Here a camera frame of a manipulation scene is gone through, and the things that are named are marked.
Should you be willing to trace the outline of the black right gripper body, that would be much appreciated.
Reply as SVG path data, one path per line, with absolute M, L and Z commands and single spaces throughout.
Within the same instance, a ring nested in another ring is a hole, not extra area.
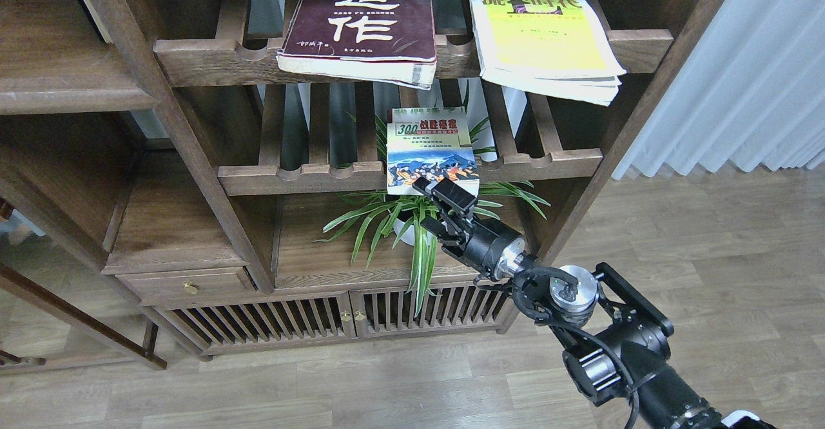
M 481 279 L 500 281 L 528 268 L 525 237 L 497 218 L 463 217 L 440 211 L 433 227 L 443 252 L 477 271 Z

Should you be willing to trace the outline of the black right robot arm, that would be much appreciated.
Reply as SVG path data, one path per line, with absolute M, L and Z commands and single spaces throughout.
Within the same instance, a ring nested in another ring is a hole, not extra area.
M 627 427 L 642 417 L 652 428 L 766 428 L 746 410 L 722 416 L 668 364 L 671 321 L 607 263 L 545 267 L 521 233 L 474 216 L 477 198 L 451 180 L 419 178 L 413 187 L 439 211 L 423 226 L 445 253 L 477 271 L 477 287 L 498 291 L 565 348 L 563 361 L 593 405 L 625 397 Z

